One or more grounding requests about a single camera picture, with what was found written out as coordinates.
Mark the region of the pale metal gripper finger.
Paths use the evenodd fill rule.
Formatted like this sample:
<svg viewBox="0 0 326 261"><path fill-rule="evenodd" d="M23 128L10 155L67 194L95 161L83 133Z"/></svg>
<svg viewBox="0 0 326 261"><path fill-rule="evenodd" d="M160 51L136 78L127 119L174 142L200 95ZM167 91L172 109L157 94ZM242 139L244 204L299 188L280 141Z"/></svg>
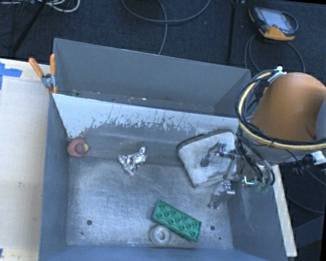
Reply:
<svg viewBox="0 0 326 261"><path fill-rule="evenodd" d="M232 189L232 183L222 181L217 185L216 189L213 191L208 207L211 209L218 209L222 203L226 202L234 195L235 190Z"/></svg>
<svg viewBox="0 0 326 261"><path fill-rule="evenodd" d="M223 141L218 141L208 149L207 154L200 160L201 167L207 167L211 163L221 163L223 159L233 160L234 151L226 151L227 144Z"/></svg>

